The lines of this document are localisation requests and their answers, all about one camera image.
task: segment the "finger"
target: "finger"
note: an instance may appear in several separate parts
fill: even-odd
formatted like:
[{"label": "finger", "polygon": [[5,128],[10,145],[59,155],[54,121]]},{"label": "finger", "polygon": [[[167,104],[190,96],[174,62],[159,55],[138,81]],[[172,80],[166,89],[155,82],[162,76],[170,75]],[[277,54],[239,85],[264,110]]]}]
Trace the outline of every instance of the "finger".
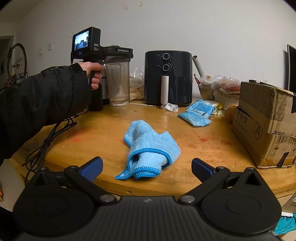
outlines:
[{"label": "finger", "polygon": [[93,84],[99,84],[101,81],[100,81],[99,79],[97,79],[97,78],[92,78],[92,79],[91,79],[91,82],[92,82]]},{"label": "finger", "polygon": [[94,78],[96,78],[96,79],[99,79],[99,80],[100,80],[100,79],[102,78],[102,74],[101,74],[101,73],[97,73],[97,72],[96,72],[96,73],[94,74]]},{"label": "finger", "polygon": [[103,70],[104,66],[99,64],[99,63],[89,63],[89,71],[95,70],[95,71],[100,71]]},{"label": "finger", "polygon": [[91,89],[96,90],[99,87],[98,84],[91,84]]}]

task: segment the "blender jar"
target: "blender jar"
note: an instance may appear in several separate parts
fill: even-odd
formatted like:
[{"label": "blender jar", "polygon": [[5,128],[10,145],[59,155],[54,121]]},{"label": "blender jar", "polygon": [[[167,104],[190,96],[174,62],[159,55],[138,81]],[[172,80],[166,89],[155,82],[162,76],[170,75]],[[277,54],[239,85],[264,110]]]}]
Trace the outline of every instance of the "blender jar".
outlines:
[{"label": "blender jar", "polygon": [[105,61],[110,105],[121,106],[129,103],[129,62],[130,58],[110,57]]}]

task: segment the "paper roll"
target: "paper roll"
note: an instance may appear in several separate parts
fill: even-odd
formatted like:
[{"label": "paper roll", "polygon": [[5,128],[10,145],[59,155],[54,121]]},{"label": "paper roll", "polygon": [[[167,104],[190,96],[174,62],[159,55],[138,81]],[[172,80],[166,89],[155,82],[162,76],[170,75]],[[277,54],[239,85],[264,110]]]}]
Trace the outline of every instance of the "paper roll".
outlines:
[{"label": "paper roll", "polygon": [[161,95],[160,95],[160,102],[161,104],[168,103],[168,76],[161,77]]},{"label": "paper roll", "polygon": [[205,76],[205,73],[202,69],[202,66],[200,64],[200,61],[197,58],[197,55],[192,56],[192,60],[195,64],[195,67],[197,68],[198,73],[200,74],[200,77],[205,77],[207,79],[207,77]]}]

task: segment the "device screen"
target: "device screen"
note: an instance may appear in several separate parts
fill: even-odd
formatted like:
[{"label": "device screen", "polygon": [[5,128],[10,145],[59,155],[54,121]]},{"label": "device screen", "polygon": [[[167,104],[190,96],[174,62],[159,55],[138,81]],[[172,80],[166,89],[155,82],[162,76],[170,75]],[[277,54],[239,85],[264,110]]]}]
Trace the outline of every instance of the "device screen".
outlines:
[{"label": "device screen", "polygon": [[75,37],[75,47],[74,47],[74,51],[87,47],[89,42],[89,31],[86,31],[82,34],[79,34]]},{"label": "device screen", "polygon": [[288,46],[288,53],[290,60],[289,91],[296,93],[296,49]]}]

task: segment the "black jacket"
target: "black jacket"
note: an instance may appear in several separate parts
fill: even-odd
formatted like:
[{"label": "black jacket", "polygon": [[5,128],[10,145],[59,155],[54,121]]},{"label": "black jacket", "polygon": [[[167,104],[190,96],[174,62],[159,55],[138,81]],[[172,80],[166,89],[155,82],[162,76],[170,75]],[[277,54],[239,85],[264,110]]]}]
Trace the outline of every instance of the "black jacket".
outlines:
[{"label": "black jacket", "polygon": [[83,111],[91,100],[79,64],[30,76],[0,94],[0,165],[44,126]]}]

